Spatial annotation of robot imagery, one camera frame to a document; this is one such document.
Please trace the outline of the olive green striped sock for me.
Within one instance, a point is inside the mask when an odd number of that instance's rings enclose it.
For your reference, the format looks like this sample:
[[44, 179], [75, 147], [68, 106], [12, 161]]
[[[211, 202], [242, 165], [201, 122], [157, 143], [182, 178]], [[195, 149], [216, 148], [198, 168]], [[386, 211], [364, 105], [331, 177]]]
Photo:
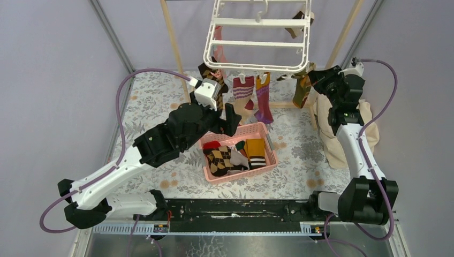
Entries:
[[308, 70], [302, 70], [293, 74], [285, 74], [277, 78], [277, 81], [283, 81], [286, 79], [296, 79], [296, 90], [293, 96], [293, 104], [302, 109], [306, 103], [306, 100], [311, 91], [311, 82], [308, 73], [316, 68], [316, 64], [313, 62], [309, 63]]

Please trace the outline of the dark green sock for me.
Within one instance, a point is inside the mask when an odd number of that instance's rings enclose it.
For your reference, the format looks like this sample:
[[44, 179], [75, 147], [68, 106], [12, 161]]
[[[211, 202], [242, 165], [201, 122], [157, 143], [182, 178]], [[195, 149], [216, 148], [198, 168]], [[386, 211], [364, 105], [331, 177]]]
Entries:
[[235, 148], [236, 150], [241, 153], [243, 156], [245, 157], [248, 157], [246, 151], [245, 151], [245, 145], [246, 145], [246, 142], [244, 140], [242, 141], [239, 141], [235, 144]]

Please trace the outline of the red patterned sock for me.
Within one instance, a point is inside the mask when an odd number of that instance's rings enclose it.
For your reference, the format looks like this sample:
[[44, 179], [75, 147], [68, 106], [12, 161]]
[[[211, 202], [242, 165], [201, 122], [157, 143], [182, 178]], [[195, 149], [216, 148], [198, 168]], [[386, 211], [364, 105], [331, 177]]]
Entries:
[[218, 141], [210, 141], [210, 142], [206, 142], [203, 144], [202, 146], [202, 149], [205, 150], [205, 149], [213, 149], [213, 148], [217, 148], [217, 147], [220, 147], [221, 144], [218, 142]]

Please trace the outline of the pink plastic basket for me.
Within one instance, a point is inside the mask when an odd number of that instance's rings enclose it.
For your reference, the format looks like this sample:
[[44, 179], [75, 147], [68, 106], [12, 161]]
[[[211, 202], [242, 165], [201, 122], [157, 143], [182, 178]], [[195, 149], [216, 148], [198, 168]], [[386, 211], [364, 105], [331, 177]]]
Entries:
[[278, 165], [278, 156], [275, 151], [272, 139], [268, 133], [268, 130], [264, 123], [257, 122], [253, 124], [247, 124], [243, 126], [238, 126], [236, 134], [232, 137], [229, 137], [225, 134], [216, 134], [213, 132], [208, 132], [205, 134], [198, 142], [198, 146], [202, 148], [205, 143], [211, 141], [217, 141], [221, 145], [233, 146], [234, 144], [245, 141], [247, 139], [263, 139], [265, 144], [265, 160], [266, 166], [264, 168], [258, 168], [250, 171], [241, 172], [235, 175], [228, 175], [223, 177], [215, 177], [211, 174], [208, 168], [208, 160], [204, 158], [203, 161], [203, 171], [205, 174], [205, 179], [211, 184], [226, 183], [239, 178], [246, 178], [251, 176], [260, 175], [262, 173], [271, 171]]

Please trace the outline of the grey sock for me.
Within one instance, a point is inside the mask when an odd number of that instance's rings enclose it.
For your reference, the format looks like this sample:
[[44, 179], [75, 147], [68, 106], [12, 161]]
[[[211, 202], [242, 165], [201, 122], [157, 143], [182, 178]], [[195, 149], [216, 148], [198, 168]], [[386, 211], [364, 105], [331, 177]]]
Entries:
[[229, 176], [250, 170], [248, 158], [236, 150], [230, 151], [229, 162], [232, 165], [228, 171]]

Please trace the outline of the mustard yellow striped sock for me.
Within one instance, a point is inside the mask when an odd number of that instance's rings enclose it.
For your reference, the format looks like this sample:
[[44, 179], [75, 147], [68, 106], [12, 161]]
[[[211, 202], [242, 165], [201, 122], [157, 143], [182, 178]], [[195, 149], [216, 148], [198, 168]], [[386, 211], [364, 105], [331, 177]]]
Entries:
[[251, 169], [258, 169], [266, 166], [264, 139], [247, 139], [244, 150], [249, 160]]

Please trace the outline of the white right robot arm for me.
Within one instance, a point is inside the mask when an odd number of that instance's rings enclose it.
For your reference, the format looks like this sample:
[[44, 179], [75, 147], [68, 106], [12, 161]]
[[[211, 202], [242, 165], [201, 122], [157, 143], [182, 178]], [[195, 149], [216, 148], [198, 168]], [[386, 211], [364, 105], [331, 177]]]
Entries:
[[328, 124], [342, 147], [351, 177], [342, 193], [315, 191], [307, 206], [308, 216], [319, 221], [332, 213], [355, 224], [394, 222], [392, 208], [399, 188], [394, 180], [386, 179], [375, 161], [359, 110], [365, 80], [359, 72], [342, 71], [338, 66], [310, 71], [308, 77], [315, 91], [332, 105]]

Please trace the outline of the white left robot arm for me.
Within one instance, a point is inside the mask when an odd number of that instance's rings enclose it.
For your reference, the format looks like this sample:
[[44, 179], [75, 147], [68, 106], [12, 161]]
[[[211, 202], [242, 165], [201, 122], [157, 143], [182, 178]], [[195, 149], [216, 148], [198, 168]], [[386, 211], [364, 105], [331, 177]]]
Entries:
[[81, 180], [63, 179], [60, 195], [68, 205], [66, 220], [78, 229], [87, 229], [106, 218], [147, 217], [153, 221], [168, 219], [168, 206], [159, 190], [142, 194], [116, 194], [122, 184], [164, 163], [177, 159], [205, 134], [213, 132], [233, 136], [241, 120], [232, 104], [220, 111], [196, 103], [184, 103], [169, 113], [168, 119], [138, 136], [123, 156]]

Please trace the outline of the purple maroon striped sock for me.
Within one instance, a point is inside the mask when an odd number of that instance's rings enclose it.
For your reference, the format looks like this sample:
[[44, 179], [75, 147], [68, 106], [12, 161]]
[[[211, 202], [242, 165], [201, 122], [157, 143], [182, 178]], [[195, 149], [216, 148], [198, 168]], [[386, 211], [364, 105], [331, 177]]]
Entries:
[[258, 100], [258, 110], [254, 116], [259, 122], [271, 124], [274, 119], [269, 107], [269, 84], [270, 73], [265, 72], [263, 75], [258, 75], [255, 80], [255, 91]]

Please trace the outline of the cream maroon striped sock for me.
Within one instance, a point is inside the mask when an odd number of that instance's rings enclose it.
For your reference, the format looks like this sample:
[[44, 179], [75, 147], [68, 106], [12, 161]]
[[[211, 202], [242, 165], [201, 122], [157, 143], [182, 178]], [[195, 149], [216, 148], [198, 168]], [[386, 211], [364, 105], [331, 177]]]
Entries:
[[251, 100], [255, 86], [254, 76], [245, 77], [244, 83], [240, 78], [233, 80], [234, 111], [241, 115], [240, 125], [244, 125], [253, 112], [254, 103]]

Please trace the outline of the pink sock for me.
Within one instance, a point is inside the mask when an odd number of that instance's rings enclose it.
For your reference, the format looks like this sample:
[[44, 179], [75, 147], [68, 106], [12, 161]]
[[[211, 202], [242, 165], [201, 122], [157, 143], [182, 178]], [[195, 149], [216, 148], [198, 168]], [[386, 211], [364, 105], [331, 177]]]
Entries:
[[[215, 27], [213, 39], [218, 41], [222, 40], [222, 26]], [[213, 57], [216, 59], [217, 62], [220, 63], [227, 62], [222, 45], [219, 44], [213, 45]]]

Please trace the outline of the beige crumpled cloth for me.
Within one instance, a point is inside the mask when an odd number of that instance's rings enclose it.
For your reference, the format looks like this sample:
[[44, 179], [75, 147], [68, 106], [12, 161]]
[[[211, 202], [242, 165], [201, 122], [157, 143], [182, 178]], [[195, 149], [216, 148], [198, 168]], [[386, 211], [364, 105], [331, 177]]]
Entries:
[[[342, 146], [337, 138], [334, 136], [331, 126], [328, 124], [328, 114], [331, 108], [331, 103], [328, 98], [324, 95], [317, 93], [315, 101], [314, 112], [317, 117], [320, 138], [323, 143], [323, 150], [329, 165], [334, 169], [346, 169], [347, 162], [343, 152]], [[360, 114], [365, 123], [372, 120], [372, 112], [370, 109], [370, 103], [364, 99], [359, 100]], [[373, 122], [366, 128], [367, 142], [372, 153], [374, 153], [374, 147], [380, 140], [379, 130], [377, 124]]]

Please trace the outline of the floral patterned mat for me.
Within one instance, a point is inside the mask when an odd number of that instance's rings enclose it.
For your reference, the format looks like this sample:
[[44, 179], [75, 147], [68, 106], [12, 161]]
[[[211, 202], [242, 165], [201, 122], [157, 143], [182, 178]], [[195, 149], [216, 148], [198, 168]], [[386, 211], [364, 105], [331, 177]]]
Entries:
[[[129, 146], [163, 122], [184, 100], [179, 78], [154, 72], [137, 75], [120, 96], [125, 140], [117, 137], [112, 159], [118, 157], [122, 145]], [[274, 122], [267, 130], [278, 156], [278, 165], [271, 171], [214, 185], [205, 179], [203, 154], [194, 146], [178, 159], [122, 183], [117, 193], [157, 189], [166, 198], [306, 199], [315, 190], [342, 191], [350, 174], [330, 167], [308, 109], [272, 109], [271, 113]]]

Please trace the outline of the wooden drying rack frame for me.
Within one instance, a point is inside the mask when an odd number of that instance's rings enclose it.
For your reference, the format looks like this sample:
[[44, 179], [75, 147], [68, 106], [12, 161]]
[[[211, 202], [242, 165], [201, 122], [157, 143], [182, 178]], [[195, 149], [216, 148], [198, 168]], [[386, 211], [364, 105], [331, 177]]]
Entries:
[[[344, 26], [342, 28], [342, 31], [335, 43], [335, 46], [333, 47], [332, 49], [332, 52], [330, 54], [330, 57], [325, 65], [325, 68], [329, 68], [331, 67], [333, 64], [334, 64], [334, 61], [336, 60], [338, 54], [339, 54], [339, 51], [341, 49], [341, 47], [343, 46], [344, 42], [345, 42], [345, 39], [346, 37], [348, 36], [348, 33], [358, 15], [358, 13], [360, 12], [361, 10], [361, 7], [363, 5], [364, 1], [363, 0], [357, 0], [354, 2], [352, 8], [351, 8], [351, 11], [344, 23]], [[182, 62], [181, 62], [181, 58], [180, 58], [180, 53], [179, 53], [179, 49], [178, 49], [178, 43], [177, 43], [177, 40], [176, 40], [176, 37], [175, 37], [175, 32], [174, 32], [174, 29], [173, 29], [173, 24], [172, 24], [172, 21], [171, 21], [171, 17], [170, 17], [170, 13], [169, 13], [169, 9], [168, 9], [168, 5], [167, 5], [167, 2], [164, 1], [164, 0], [160, 0], [160, 5], [161, 5], [161, 9], [162, 9], [162, 12], [163, 12], [163, 16], [164, 16], [164, 21], [165, 21], [165, 24], [166, 24], [166, 27], [167, 27], [167, 30], [168, 30], [168, 34], [169, 34], [169, 38], [170, 38], [170, 42], [171, 42], [171, 46], [172, 46], [172, 50], [173, 50], [173, 55], [175, 57], [175, 61], [176, 61], [176, 64], [177, 64], [177, 70], [180, 72], [180, 73], [183, 73], [183, 65], [182, 65]], [[311, 117], [311, 126], [313, 128], [313, 130], [317, 130], [317, 122], [316, 122], [316, 118], [315, 118], [315, 115], [314, 115], [314, 109], [313, 109], [313, 104], [315, 103], [315, 100], [316, 100], [316, 95], [312, 95], [310, 98], [308, 98], [305, 102], [305, 105], [303, 106], [304, 108], [308, 108], [309, 109], [309, 114], [310, 114], [310, 117]], [[269, 106], [271, 109], [289, 109], [289, 108], [296, 108], [296, 106], [293, 104], [293, 102], [270, 102], [269, 103]]]

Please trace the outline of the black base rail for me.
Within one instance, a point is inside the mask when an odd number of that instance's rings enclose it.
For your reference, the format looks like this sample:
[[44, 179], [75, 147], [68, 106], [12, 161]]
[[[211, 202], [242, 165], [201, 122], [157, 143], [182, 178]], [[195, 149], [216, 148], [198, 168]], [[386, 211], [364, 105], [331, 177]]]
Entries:
[[327, 211], [308, 200], [167, 199], [140, 221], [160, 222], [173, 233], [301, 233], [323, 225]]

